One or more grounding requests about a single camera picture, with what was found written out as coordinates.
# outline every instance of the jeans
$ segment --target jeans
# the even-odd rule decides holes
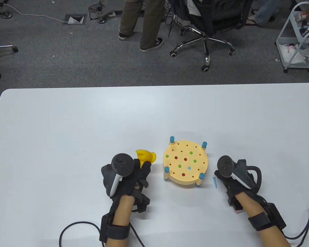
[[[259,26],[264,26],[268,23],[270,17],[278,12],[280,0],[262,0],[261,8],[255,13],[254,21]]]

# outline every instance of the chrome chair base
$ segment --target chrome chair base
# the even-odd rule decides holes
[[[210,40],[210,41],[215,41],[215,42],[219,42],[219,43],[223,43],[223,44],[226,44],[228,46],[230,46],[230,51],[229,51],[229,55],[230,56],[233,56],[235,54],[235,48],[234,46],[226,41],[226,40],[218,40],[218,39],[214,39],[214,38],[209,38],[206,36],[206,34],[203,34],[201,32],[199,32],[198,30],[192,28],[192,27],[189,27],[189,26],[186,26],[186,27],[183,27],[180,32],[179,32],[179,35],[180,36],[183,36],[185,31],[188,30],[188,31],[191,31],[191,32],[194,32],[194,33],[197,33],[200,37],[199,38],[195,38],[195,39],[192,39],[192,40],[188,40],[188,41],[184,41],[184,42],[181,42],[180,44],[178,44],[174,50],[172,50],[170,52],[170,55],[171,57],[175,57],[178,50],[184,46],[187,46],[193,42],[196,42],[196,41],[203,41],[203,44],[204,44],[204,51],[205,51],[205,65],[201,68],[201,70],[203,72],[206,72],[209,70],[209,67],[210,67],[210,61],[211,61],[211,55],[210,55],[210,52],[207,48],[207,41]]]

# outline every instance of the yellow pegboard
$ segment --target yellow pegboard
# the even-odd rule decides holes
[[[199,186],[208,167],[206,154],[207,142],[199,145],[193,141],[175,141],[171,137],[170,144],[164,153],[164,179],[175,183]]]

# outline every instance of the forearm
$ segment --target forearm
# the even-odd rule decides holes
[[[243,206],[249,217],[253,217],[265,211],[258,202],[251,199],[244,192],[237,194],[236,199]],[[259,234],[264,247],[291,247],[277,226],[259,231]]]
[[[123,195],[120,199],[119,206],[113,218],[113,225],[128,226],[131,219],[131,213],[135,198],[133,196]],[[126,247],[127,239],[113,240],[108,239],[106,247]]]

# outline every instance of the foot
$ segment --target foot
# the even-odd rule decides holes
[[[252,10],[251,13],[253,15],[255,15],[258,12],[258,10]],[[269,22],[274,22],[276,20],[276,18],[274,16],[271,16],[269,19]]]
[[[118,34],[118,38],[119,40],[125,40],[126,38],[130,37],[131,35],[125,35],[123,33],[120,32],[120,26],[119,26],[119,34]]]
[[[246,20],[246,25],[247,25],[247,26],[256,26],[257,24],[256,24],[254,18],[255,18],[254,15],[249,16],[249,17],[247,18],[247,20]]]
[[[156,44],[154,45],[154,47],[148,48],[148,49],[141,49],[141,52],[147,52],[147,51],[151,51],[154,50],[156,48],[159,48],[160,46],[162,46],[164,44],[164,40],[162,38],[156,38]]]

